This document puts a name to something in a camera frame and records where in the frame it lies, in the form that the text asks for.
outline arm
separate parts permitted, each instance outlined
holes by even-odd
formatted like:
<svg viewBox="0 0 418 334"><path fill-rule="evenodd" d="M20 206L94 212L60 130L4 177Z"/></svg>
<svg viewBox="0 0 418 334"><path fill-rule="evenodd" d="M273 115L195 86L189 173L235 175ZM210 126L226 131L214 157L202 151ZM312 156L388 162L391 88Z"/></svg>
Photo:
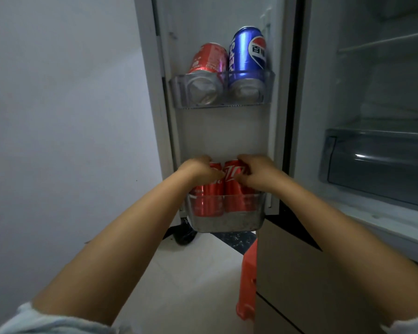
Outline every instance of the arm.
<svg viewBox="0 0 418 334"><path fill-rule="evenodd" d="M156 252L184 197L221 179L210 158L190 159L109 224L33 300L41 313L111 325Z"/></svg>
<svg viewBox="0 0 418 334"><path fill-rule="evenodd" d="M237 180L278 196L322 250L332 256L382 310L387 323L418 317L418 266L361 224L305 190L264 156L240 155L252 174Z"/></svg>

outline left hand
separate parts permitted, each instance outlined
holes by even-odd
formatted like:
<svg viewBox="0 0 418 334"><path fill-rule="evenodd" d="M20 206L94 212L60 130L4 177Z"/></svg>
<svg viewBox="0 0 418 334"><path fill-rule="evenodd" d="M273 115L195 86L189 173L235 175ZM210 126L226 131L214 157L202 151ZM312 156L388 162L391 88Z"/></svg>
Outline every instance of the left hand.
<svg viewBox="0 0 418 334"><path fill-rule="evenodd" d="M211 157L204 155L201 157L191 158L185 161L177 170L191 176L192 187L198 185L207 185L222 179L225 176L223 171L214 169L209 166Z"/></svg>

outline blue soda can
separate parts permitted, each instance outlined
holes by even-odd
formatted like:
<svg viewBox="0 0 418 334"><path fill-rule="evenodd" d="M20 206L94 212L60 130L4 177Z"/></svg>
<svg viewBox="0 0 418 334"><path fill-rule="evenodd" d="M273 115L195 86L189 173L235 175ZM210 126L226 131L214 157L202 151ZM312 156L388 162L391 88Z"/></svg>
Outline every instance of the blue soda can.
<svg viewBox="0 0 418 334"><path fill-rule="evenodd" d="M265 92L266 41L256 27L240 28L229 46L228 88L241 102L260 102Z"/></svg>

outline red soda can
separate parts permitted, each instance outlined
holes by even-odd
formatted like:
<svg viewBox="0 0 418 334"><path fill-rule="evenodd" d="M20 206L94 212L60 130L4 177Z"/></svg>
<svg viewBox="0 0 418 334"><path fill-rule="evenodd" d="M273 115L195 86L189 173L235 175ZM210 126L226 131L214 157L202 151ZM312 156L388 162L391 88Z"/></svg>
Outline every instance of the red soda can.
<svg viewBox="0 0 418 334"><path fill-rule="evenodd" d="M218 43L203 44L192 60L188 74L193 74L187 83L192 102L208 105L221 97L224 89L223 75L228 64L228 53Z"/></svg>
<svg viewBox="0 0 418 334"><path fill-rule="evenodd" d="M220 163L210 163L210 167L221 170ZM223 214L224 178L208 185L196 186L190 191L191 207L198 217L216 217Z"/></svg>
<svg viewBox="0 0 418 334"><path fill-rule="evenodd" d="M234 179L238 173L251 174L249 166L239 159L225 163L223 168L225 175L225 211L255 211L257 209L256 191L250 187L241 185Z"/></svg>

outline forearm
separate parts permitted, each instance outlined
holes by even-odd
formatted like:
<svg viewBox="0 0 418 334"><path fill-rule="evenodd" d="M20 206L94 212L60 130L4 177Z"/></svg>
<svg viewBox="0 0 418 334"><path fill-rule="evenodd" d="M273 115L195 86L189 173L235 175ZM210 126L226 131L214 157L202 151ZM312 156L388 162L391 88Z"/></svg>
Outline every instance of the forearm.
<svg viewBox="0 0 418 334"><path fill-rule="evenodd" d="M418 317L414 263L289 177L280 176L275 190L322 250L368 293L388 323Z"/></svg>
<svg viewBox="0 0 418 334"><path fill-rule="evenodd" d="M34 307L111 325L191 187L178 171L145 194L64 267Z"/></svg>

